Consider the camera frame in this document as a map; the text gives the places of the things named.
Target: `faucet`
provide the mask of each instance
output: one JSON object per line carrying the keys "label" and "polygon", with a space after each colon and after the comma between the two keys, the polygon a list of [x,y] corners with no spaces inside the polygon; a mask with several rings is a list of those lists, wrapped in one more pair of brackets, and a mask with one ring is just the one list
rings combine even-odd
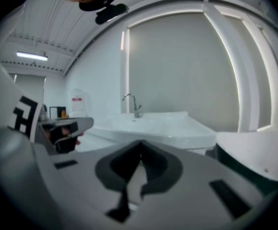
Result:
{"label": "faucet", "polygon": [[135,110],[134,116],[135,116],[135,118],[140,118],[140,117],[142,117],[141,113],[139,112],[139,109],[141,108],[141,105],[137,108],[137,105],[136,105],[136,98],[135,98],[134,95],[132,95],[132,94],[130,94],[130,93],[125,94],[125,95],[123,96],[122,101],[124,101],[125,98],[128,97],[128,96],[131,96],[131,97],[134,98],[134,110]]}

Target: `fluorescent light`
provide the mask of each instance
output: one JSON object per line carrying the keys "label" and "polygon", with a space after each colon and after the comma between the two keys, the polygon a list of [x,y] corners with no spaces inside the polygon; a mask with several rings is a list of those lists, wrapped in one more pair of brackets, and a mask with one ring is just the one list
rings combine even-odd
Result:
{"label": "fluorescent light", "polygon": [[23,53],[23,52],[17,52],[16,55],[18,57],[24,57],[24,58],[30,58],[30,59],[39,59],[39,60],[47,61],[46,56],[40,56],[40,55],[35,55],[35,54]]}
{"label": "fluorescent light", "polygon": [[125,32],[122,32],[122,39],[121,39],[121,50],[124,50],[124,40],[125,40]]}

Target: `gray surface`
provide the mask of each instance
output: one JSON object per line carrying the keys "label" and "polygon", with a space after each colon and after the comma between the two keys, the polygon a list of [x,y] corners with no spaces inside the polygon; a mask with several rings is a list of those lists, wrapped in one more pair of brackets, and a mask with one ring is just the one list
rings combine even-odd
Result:
{"label": "gray surface", "polygon": [[[252,184],[212,158],[165,145],[158,146],[180,159],[184,167],[183,175],[168,192],[145,196],[138,210],[123,227],[154,230],[214,229],[230,223],[232,218],[229,212],[208,185],[213,180],[223,179],[251,206],[262,201],[261,194]],[[55,155],[51,160],[60,162],[75,159],[78,162],[74,166],[58,170],[57,175],[70,185],[69,190],[72,188],[72,192],[82,202],[89,202],[97,212],[104,214],[117,206],[120,194],[105,189],[96,178],[94,169],[100,158],[117,149],[119,146],[85,153]],[[129,192],[133,188],[129,193],[130,201],[138,200],[137,189],[145,179],[145,174],[141,171],[135,180],[137,185],[133,182],[128,187]]]}
{"label": "gray surface", "polygon": [[127,221],[128,226],[153,230],[216,229],[231,222],[228,211],[208,185],[219,179],[249,205],[262,201],[252,184],[212,158],[165,145],[158,147],[180,159],[183,175],[167,193],[145,196],[139,209]]}
{"label": "gray surface", "polygon": [[[66,230],[182,230],[224,226],[232,221],[209,188],[207,183],[211,180],[225,180],[252,206],[262,199],[245,179],[213,159],[158,145],[181,160],[182,178],[167,193],[144,197],[138,210],[125,224],[120,224],[104,215],[103,210],[112,207],[117,194],[100,186],[94,168],[100,158],[123,146],[50,157],[43,146],[31,146],[21,133],[0,129],[0,185],[12,202],[35,221],[44,227]],[[79,164],[61,170],[54,167],[53,162],[70,159]]]}
{"label": "gray surface", "polygon": [[238,129],[232,64],[202,13],[166,16],[130,29],[129,91],[144,113],[188,111],[215,131]]}
{"label": "gray surface", "polygon": [[20,132],[0,128],[0,186],[14,206],[42,229],[60,230],[58,208],[43,182],[33,149],[44,148],[32,145]]}
{"label": "gray surface", "polygon": [[271,93],[270,93],[270,85],[268,80],[268,75],[266,71],[266,67],[259,52],[259,49],[252,38],[249,31],[246,29],[245,25],[241,20],[234,19],[231,17],[226,17],[227,20],[232,24],[232,26],[237,30],[237,32],[241,35],[241,38],[245,45],[247,46],[250,56],[252,57],[252,61],[254,62],[255,72],[258,81],[258,89],[259,89],[259,128],[268,126],[271,124]]}

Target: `white ceiling panel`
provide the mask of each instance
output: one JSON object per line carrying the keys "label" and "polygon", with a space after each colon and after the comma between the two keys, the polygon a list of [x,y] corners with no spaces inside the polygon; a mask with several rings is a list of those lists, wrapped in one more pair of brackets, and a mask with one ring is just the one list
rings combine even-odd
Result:
{"label": "white ceiling panel", "polygon": [[[115,0],[131,7],[144,0]],[[258,6],[261,0],[241,0]],[[18,58],[17,51],[48,56],[47,62],[36,62],[40,70],[64,71],[84,48],[87,39],[100,26],[95,23],[96,12],[83,12],[78,3],[66,0],[27,0],[21,20],[0,51],[0,61],[30,66],[33,60]]]}

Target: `white wall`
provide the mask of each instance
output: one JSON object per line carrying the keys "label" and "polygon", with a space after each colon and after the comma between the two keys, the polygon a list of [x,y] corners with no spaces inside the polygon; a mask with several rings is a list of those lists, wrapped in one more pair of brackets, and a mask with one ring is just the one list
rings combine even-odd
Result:
{"label": "white wall", "polygon": [[239,99],[232,63],[203,13],[141,23],[130,29],[129,38],[129,91],[143,112],[187,111],[215,131],[237,132]]}
{"label": "white wall", "polygon": [[242,20],[226,17],[226,19],[232,24],[235,30],[242,36],[242,40],[249,50],[251,61],[254,63],[254,69],[256,72],[258,89],[259,89],[259,124],[258,127],[266,127],[271,123],[271,94],[268,75],[263,58],[259,52],[259,49],[252,38],[251,34],[245,27]]}
{"label": "white wall", "polygon": [[44,85],[44,104],[47,106],[48,116],[51,106],[67,105],[65,82],[65,78],[62,76],[47,75]]}
{"label": "white wall", "polygon": [[44,99],[44,80],[45,77],[16,74],[15,84],[28,96],[38,102],[43,102]]}
{"label": "white wall", "polygon": [[82,89],[86,114],[98,120],[121,113],[120,65],[122,26],[115,26],[93,43],[66,77],[67,113],[72,90]]}
{"label": "white wall", "polygon": [[50,106],[66,106],[66,78],[61,74],[55,74],[50,71],[40,71],[31,68],[23,69],[18,67],[5,66],[9,73],[29,74],[46,77],[44,85],[44,104],[47,106],[47,113],[49,116]]}

